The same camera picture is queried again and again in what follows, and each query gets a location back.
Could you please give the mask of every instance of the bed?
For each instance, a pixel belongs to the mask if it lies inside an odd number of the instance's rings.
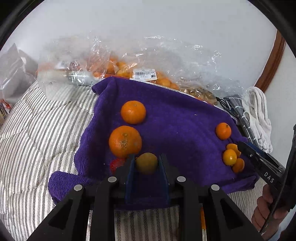
[[[35,82],[0,130],[0,219],[16,241],[27,240],[55,207],[48,180],[57,170],[77,174],[73,159],[93,116],[97,95],[84,101],[49,101]],[[229,196],[251,219],[264,181]],[[178,207],[115,211],[116,240],[176,240]],[[87,239],[91,226],[89,216]]]

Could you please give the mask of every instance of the clear plastic bag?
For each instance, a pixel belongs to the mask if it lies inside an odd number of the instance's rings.
[[[215,96],[242,93],[238,82],[217,75],[220,58],[219,52],[201,45],[161,36],[101,41],[68,37],[45,47],[38,82],[50,100],[84,99],[102,78],[119,76],[151,81],[216,104]]]
[[[26,73],[15,44],[0,57],[0,102],[9,110],[17,103],[35,78]]]
[[[217,103],[215,96],[222,98],[242,93],[238,81],[217,75],[221,54],[201,45],[161,36],[128,39],[120,44],[112,40],[103,41],[112,49],[111,68],[116,76],[181,89],[211,104]]]
[[[83,100],[91,86],[107,72],[110,52],[97,37],[65,37],[44,47],[38,65],[38,83],[46,98]]]

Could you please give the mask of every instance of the metal screw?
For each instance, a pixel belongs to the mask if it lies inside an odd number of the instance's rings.
[[[214,191],[219,191],[220,187],[217,184],[211,185],[211,189]]]
[[[75,187],[74,187],[74,190],[75,190],[76,192],[80,191],[81,189],[82,189],[82,185],[80,185],[80,184],[77,184],[77,185],[75,185]]]
[[[183,183],[186,181],[186,178],[183,176],[179,176],[179,177],[177,177],[177,181]]]
[[[114,183],[116,181],[117,181],[117,178],[116,177],[109,177],[108,178],[108,182],[110,182],[110,183]]]

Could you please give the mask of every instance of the purple towel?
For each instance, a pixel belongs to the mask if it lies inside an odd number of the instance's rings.
[[[108,139],[115,128],[128,125],[121,118],[120,109],[130,100],[142,102],[147,111],[142,124],[132,125],[143,141],[139,154],[165,153],[170,165],[176,166],[182,176],[201,186],[216,183],[226,193],[251,189],[258,180],[248,159],[244,158],[245,169],[240,174],[233,173],[222,161],[228,143],[247,141],[228,113],[185,94],[134,80],[109,77],[92,90],[99,97],[74,157],[78,175],[60,171],[51,175],[48,189],[55,202],[76,184],[90,185],[111,176],[109,164],[115,157],[109,150]],[[215,134],[221,122],[232,129],[228,140],[221,141]],[[160,181],[158,172],[153,175],[136,172],[132,204],[122,208],[162,207]]]

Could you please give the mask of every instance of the white cloth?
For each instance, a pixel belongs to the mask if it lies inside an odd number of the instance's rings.
[[[242,107],[245,110],[244,116],[250,122],[250,128],[259,148],[266,153],[272,152],[271,123],[267,116],[265,94],[257,87],[249,87],[242,99]]]

